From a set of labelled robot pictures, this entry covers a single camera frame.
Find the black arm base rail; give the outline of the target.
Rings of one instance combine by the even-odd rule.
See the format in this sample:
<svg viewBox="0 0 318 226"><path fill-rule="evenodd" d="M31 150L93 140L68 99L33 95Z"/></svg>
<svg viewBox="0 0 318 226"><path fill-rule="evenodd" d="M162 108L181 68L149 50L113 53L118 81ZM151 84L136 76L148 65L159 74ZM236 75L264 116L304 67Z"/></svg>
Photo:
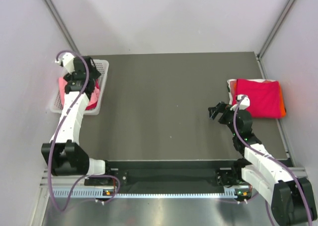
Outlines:
<svg viewBox="0 0 318 226"><path fill-rule="evenodd" d="M120 193L221 193L251 189L238 176L244 160L109 161L107 172L120 180Z"/></svg>

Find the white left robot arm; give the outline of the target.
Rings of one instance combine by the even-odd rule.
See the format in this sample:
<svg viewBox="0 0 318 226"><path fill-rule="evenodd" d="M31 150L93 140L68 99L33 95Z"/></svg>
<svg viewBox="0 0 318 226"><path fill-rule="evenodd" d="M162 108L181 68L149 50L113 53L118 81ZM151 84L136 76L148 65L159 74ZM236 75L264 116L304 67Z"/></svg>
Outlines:
<svg viewBox="0 0 318 226"><path fill-rule="evenodd" d="M101 73L89 56L64 53L56 63L67 71L59 80L62 112L51 140L41 147L42 156L53 176L95 175L101 184L108 184L113 173L106 162L90 158L79 143L85 112L100 103Z"/></svg>

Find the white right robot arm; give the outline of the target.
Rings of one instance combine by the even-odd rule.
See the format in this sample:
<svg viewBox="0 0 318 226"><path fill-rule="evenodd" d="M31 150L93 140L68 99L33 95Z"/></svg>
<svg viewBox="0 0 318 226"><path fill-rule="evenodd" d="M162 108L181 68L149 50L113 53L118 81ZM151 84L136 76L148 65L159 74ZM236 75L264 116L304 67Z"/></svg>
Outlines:
<svg viewBox="0 0 318 226"><path fill-rule="evenodd" d="M318 213L310 181L297 177L266 150L253 133L251 114L224 102L208 111L210 119L221 115L218 122L228 126L234 147L242 155L233 165L233 181L251 185L264 198L278 225L307 223L311 226L318 219Z"/></svg>

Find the light pink t shirt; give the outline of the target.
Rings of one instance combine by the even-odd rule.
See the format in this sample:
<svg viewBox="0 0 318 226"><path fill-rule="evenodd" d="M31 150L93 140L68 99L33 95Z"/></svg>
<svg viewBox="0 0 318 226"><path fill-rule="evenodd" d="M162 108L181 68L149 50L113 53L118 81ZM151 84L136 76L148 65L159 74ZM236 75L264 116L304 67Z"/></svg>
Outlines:
<svg viewBox="0 0 318 226"><path fill-rule="evenodd" d="M65 102L64 94L65 94L65 86L66 86L67 82L62 77L60 77L60 78L58 78L58 84L59 84L60 100L61 100L61 104L63 106L64 102ZM94 91L91 94L90 101L89 101L88 106L86 107L86 110L94 109L97 106L99 95L100 95L100 87L99 87L98 82L96 82Z"/></svg>

